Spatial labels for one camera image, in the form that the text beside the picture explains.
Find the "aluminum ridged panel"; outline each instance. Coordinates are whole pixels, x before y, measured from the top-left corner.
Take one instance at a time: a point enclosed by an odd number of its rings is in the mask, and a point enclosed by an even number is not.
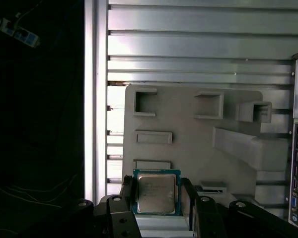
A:
[[[112,30],[182,31],[298,35],[298,12],[245,11],[231,8],[115,9],[109,11]]]
[[[216,73],[178,72],[109,72],[109,81],[179,82],[179,83],[252,83],[252,84],[291,84],[289,76],[247,75]]]
[[[109,0],[109,4],[298,9],[298,0]]]
[[[124,130],[125,86],[150,84],[256,90],[272,102],[261,133],[292,123],[298,0],[109,0],[109,131]],[[123,147],[108,137],[108,154]]]
[[[289,60],[298,52],[298,37],[227,34],[116,32],[108,36],[108,54]]]

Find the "dark background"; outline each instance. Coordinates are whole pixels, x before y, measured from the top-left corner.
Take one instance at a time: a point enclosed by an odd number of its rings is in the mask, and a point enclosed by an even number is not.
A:
[[[38,2],[0,0],[0,19]],[[50,202],[62,206],[83,197],[83,1],[43,0],[19,25],[41,45],[0,32],[0,188],[32,201],[18,191],[47,201],[65,190]],[[12,187],[47,190],[66,179],[51,192]],[[0,229],[20,232],[56,209],[0,190]]]

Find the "cable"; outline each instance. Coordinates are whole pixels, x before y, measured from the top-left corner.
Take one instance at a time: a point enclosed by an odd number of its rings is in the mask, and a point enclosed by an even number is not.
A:
[[[53,188],[51,188],[49,190],[33,190],[33,189],[18,187],[18,186],[15,186],[15,185],[12,185],[12,187],[15,187],[15,188],[20,189],[20,190],[23,190],[23,191],[30,191],[30,192],[52,192],[57,187],[61,186],[63,183],[66,183],[68,180],[70,180],[70,178],[68,178],[68,179],[60,182],[58,185],[55,185]]]
[[[8,230],[8,229],[0,229],[0,232],[10,232],[14,235],[17,235],[18,233],[17,232],[14,232],[14,231],[11,231],[11,230]]]
[[[30,200],[24,199],[24,198],[22,198],[22,197],[15,196],[15,195],[13,195],[13,194],[11,194],[11,193],[8,193],[8,192],[4,191],[2,188],[0,188],[0,191],[3,192],[3,193],[5,193],[5,194],[8,195],[8,196],[15,197],[15,198],[18,198],[18,199],[23,200],[23,201],[26,201],[26,202],[35,203],[35,204],[40,204],[40,205],[46,205],[46,206],[51,206],[51,207],[61,208],[60,206],[57,206],[57,205],[47,204],[47,203],[42,203],[42,202],[34,202],[34,201],[30,201]]]
[[[22,192],[22,191],[19,191],[19,190],[16,190],[16,189],[13,189],[13,188],[10,188],[10,187],[6,187],[6,188],[8,188],[8,189],[10,189],[10,190],[12,190],[12,191],[15,191],[15,192],[19,192],[19,193],[23,193],[23,194],[26,194],[26,195],[28,195],[29,197],[31,197],[33,200],[35,200],[35,201],[37,201],[37,202],[46,202],[46,203],[49,203],[49,202],[53,202],[53,201],[55,201],[56,199],[58,199],[68,188],[69,188],[69,186],[70,186],[70,184],[72,183],[72,181],[74,180],[74,178],[76,177],[76,175],[74,175],[73,177],[72,177],[72,179],[70,180],[70,182],[69,182],[69,184],[63,189],[63,191],[59,194],[59,195],[57,195],[55,198],[53,198],[53,199],[51,199],[51,200],[48,200],[48,201],[40,201],[40,200],[38,200],[38,199],[36,199],[35,197],[32,197],[30,194],[28,194],[27,192]]]
[[[7,61],[4,61],[4,62],[1,62],[0,63],[0,66],[3,66],[3,65],[6,65],[6,64],[10,64],[10,63],[17,63],[17,62],[27,62],[27,61],[36,61],[36,60],[40,60],[41,58],[43,58],[47,53],[49,53],[52,49],[54,49],[54,47],[58,44],[58,41],[60,40],[61,38],[61,35],[63,33],[63,28],[64,28],[64,25],[65,25],[65,22],[66,20],[68,19],[68,17],[70,16],[70,13],[72,12],[72,10],[77,7],[80,3],[82,2],[82,0],[78,0],[77,3],[75,3],[73,6],[71,6],[69,9],[68,9],[68,12],[67,14],[65,15],[64,17],[64,22],[61,26],[61,29],[59,31],[59,33],[56,35],[55,37],[55,40],[53,42],[53,44],[50,46],[50,48],[45,51],[45,53],[43,53],[42,55],[40,56],[37,56],[37,57],[34,57],[34,58],[31,58],[31,59],[11,59],[11,60],[7,60]]]
[[[41,3],[43,2],[43,0],[40,0],[34,7],[32,7],[30,10],[28,10],[26,13],[22,14],[20,17],[18,17],[17,21],[14,23],[14,28],[16,28],[19,24],[19,21],[25,17],[27,14],[29,14],[31,11],[33,11],[34,9],[36,9]]]

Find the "white wire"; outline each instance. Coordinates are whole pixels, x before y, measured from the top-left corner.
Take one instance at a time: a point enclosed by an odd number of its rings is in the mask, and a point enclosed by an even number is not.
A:
[[[37,8],[41,3],[43,2],[43,0],[39,1],[38,4],[36,4],[34,7],[32,7],[30,10],[28,10],[26,13],[22,14],[17,21],[15,22],[15,26],[17,26],[19,24],[19,21],[26,16],[27,14],[29,14],[31,11],[33,11],[35,8]]]
[[[18,234],[17,232],[14,232],[14,231],[11,231],[11,230],[8,230],[8,229],[0,229],[0,232],[10,232],[10,233],[15,234],[15,235]]]
[[[64,180],[63,182],[60,182],[58,185],[55,185],[53,188],[51,188],[49,190],[33,190],[33,189],[18,187],[18,186],[15,186],[15,185],[12,185],[12,187],[15,187],[19,190],[30,191],[30,192],[52,192],[53,190],[55,190],[57,187],[61,186],[63,183],[67,182],[68,180],[69,180],[69,178]]]
[[[6,187],[6,188],[8,188],[8,189],[10,189],[10,190],[12,190],[12,191],[15,191],[15,192],[20,192],[20,193],[23,193],[23,194],[26,194],[26,195],[28,195],[29,197],[31,197],[33,200],[35,200],[35,201],[37,201],[37,202],[53,202],[53,201],[55,201],[56,199],[58,199],[68,188],[69,188],[69,186],[70,186],[70,184],[73,182],[73,180],[74,180],[74,178],[76,177],[76,175],[74,175],[73,176],[73,178],[71,179],[71,181],[69,182],[69,185],[68,186],[66,186],[64,189],[63,189],[63,191],[59,194],[59,195],[57,195],[55,198],[53,198],[53,199],[51,199],[51,200],[48,200],[48,201],[40,201],[40,200],[38,200],[38,199],[36,199],[35,197],[32,197],[30,194],[28,194],[27,192],[23,192],[23,191],[19,191],[19,190],[16,190],[16,189],[13,189],[13,188],[10,188],[10,187]]]
[[[31,202],[31,203],[36,203],[36,204],[41,204],[41,205],[46,205],[46,206],[51,206],[51,207],[58,207],[58,208],[60,208],[60,206],[57,206],[57,205],[47,204],[47,203],[42,203],[42,202],[34,202],[34,201],[30,201],[30,200],[24,199],[24,198],[22,198],[22,197],[15,196],[15,195],[13,195],[13,194],[11,194],[11,193],[8,193],[8,192],[4,191],[2,188],[0,188],[0,191],[3,192],[3,193],[5,193],[6,195],[9,195],[9,196],[11,196],[11,197],[15,197],[15,198],[21,199],[21,200],[26,201],[26,202]]]

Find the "screw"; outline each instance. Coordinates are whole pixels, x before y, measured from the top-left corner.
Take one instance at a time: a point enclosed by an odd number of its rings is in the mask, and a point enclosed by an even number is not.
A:
[[[242,203],[242,202],[238,202],[236,205],[238,207],[246,207],[245,203]]]
[[[208,202],[208,201],[209,201],[209,198],[208,198],[208,197],[201,197],[201,200],[202,200],[203,202]]]
[[[114,197],[113,200],[114,201],[120,201],[121,200],[121,197]]]
[[[79,203],[78,205],[79,205],[80,207],[84,207],[84,206],[87,205],[87,203],[86,203],[86,202],[81,202],[81,203]]]

